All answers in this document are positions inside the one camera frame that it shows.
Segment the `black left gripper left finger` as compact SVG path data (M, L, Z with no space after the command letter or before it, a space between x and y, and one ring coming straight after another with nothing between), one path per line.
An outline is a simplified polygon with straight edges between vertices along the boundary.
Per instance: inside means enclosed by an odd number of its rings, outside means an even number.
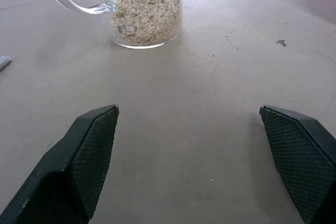
M0 224L88 224L110 166L119 107L75 119L37 163L0 215Z

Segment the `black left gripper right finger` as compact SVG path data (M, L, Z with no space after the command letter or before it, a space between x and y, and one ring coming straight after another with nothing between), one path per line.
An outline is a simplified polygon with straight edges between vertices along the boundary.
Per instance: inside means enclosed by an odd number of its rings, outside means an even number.
M305 224L336 224L336 138L316 119L275 106L259 114L283 184Z

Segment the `oats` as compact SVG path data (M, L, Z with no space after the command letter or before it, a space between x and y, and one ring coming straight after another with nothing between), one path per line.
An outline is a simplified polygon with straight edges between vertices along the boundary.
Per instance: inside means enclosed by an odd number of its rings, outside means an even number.
M181 0L117 0L117 6L111 26L120 44L151 47L181 32Z

